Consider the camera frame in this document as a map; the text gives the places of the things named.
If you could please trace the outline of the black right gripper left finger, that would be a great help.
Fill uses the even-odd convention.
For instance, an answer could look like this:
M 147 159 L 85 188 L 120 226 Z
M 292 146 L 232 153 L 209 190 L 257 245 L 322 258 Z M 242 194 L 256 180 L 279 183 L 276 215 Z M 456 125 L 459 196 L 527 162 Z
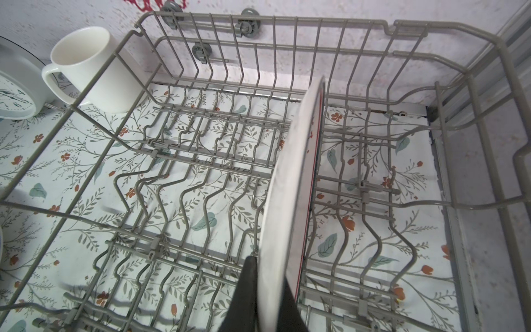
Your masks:
M 227 315 L 218 331 L 255 331 L 257 321 L 257 258 L 244 261 Z

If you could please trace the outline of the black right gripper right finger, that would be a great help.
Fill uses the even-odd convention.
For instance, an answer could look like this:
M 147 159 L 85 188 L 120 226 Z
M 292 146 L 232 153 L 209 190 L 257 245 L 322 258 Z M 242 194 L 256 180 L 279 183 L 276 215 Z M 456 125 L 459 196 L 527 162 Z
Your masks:
M 295 302 L 286 279 L 283 284 L 283 295 L 277 321 L 277 332 L 308 332 L 297 309 L 297 303 Z

